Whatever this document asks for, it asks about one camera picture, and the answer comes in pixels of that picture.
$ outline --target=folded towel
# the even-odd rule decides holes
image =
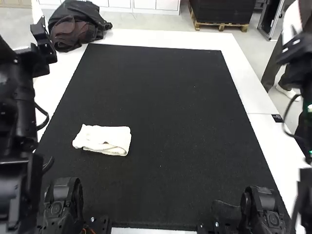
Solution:
[[[83,124],[73,140],[73,146],[76,149],[83,148],[106,155],[126,156],[130,142],[129,127],[101,127]]]

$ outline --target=metal frame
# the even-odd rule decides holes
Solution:
[[[263,6],[263,10],[262,10],[262,13],[261,13],[261,17],[260,17],[260,20],[259,20],[259,24],[258,24],[257,29],[258,29],[259,32],[266,38],[266,40],[270,41],[270,40],[272,39],[273,33],[274,33],[274,31],[275,31],[278,18],[279,18],[279,16],[280,16],[280,14],[282,13],[285,0],[280,0],[279,5],[278,5],[278,8],[277,8],[277,11],[276,11],[276,14],[275,14],[275,17],[274,17],[274,20],[272,21],[272,24],[271,24],[271,30],[270,30],[270,32],[267,34],[265,31],[263,31],[261,25],[262,25],[262,21],[263,21],[263,18],[264,18],[264,14],[265,14],[266,9],[267,9],[267,6],[268,6],[268,2],[269,2],[269,1],[267,0],[267,2],[266,2],[266,3],[264,4],[264,6]]]

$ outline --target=gray concrete floor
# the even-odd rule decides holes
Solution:
[[[43,12],[48,19],[53,10],[44,10]],[[101,12],[101,15],[107,21],[112,22],[114,28],[195,32],[186,0],[182,0],[179,16],[115,12]],[[232,33],[234,35],[250,65],[258,78],[261,79],[276,41],[266,41],[258,32],[259,18],[260,13],[253,14],[247,33],[242,33],[239,28],[235,27],[226,27],[224,32],[220,33]],[[278,22],[273,39],[277,39],[279,36],[281,22],[282,20]],[[35,41],[29,31],[29,24],[31,23],[31,9],[0,8],[0,34],[12,48],[27,46],[30,42]],[[218,29],[214,26],[202,27],[196,33],[201,32],[218,32]],[[276,76],[276,81],[279,80],[283,72],[284,68]],[[280,114],[284,115],[289,99],[274,88],[270,90],[269,95]],[[286,123],[291,132],[294,132],[297,127],[301,106],[301,103],[295,103],[290,110]]]

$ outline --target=cable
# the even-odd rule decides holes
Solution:
[[[49,171],[51,167],[53,166],[53,164],[54,164],[54,157],[51,156],[49,161],[43,165],[42,174],[45,174],[47,171]]]
[[[37,131],[39,131],[48,124],[50,117],[49,117],[49,113],[46,112],[44,109],[42,109],[37,103],[35,103],[35,107],[46,116],[44,122],[37,126]]]
[[[301,96],[301,94],[296,94],[295,96],[292,97],[291,101],[288,103],[288,106],[287,106],[286,111],[285,111],[285,114],[284,114],[283,131],[284,131],[284,133],[286,133],[288,136],[293,137],[293,138],[295,138],[296,140],[303,141],[304,144],[306,144],[306,140],[303,139],[302,137],[299,137],[299,136],[296,136],[296,135],[294,135],[294,134],[289,133],[289,132],[286,130],[286,124],[285,124],[285,122],[286,122],[286,117],[287,117],[287,115],[288,115],[288,112],[289,112],[289,110],[290,110],[290,108],[291,108],[293,102],[294,102],[294,101],[296,100],[296,98],[299,97],[299,96]]]
[[[293,232],[295,231],[297,216],[299,214],[299,210],[301,209],[303,198],[306,194],[307,187],[298,188],[298,196],[293,207],[292,217],[288,223],[287,234],[293,234]]]

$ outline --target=black rubber mat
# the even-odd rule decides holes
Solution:
[[[129,126],[129,154],[74,149],[82,124]],[[43,181],[78,176],[87,216],[193,230],[211,203],[276,189],[220,51],[90,44],[41,139]]]

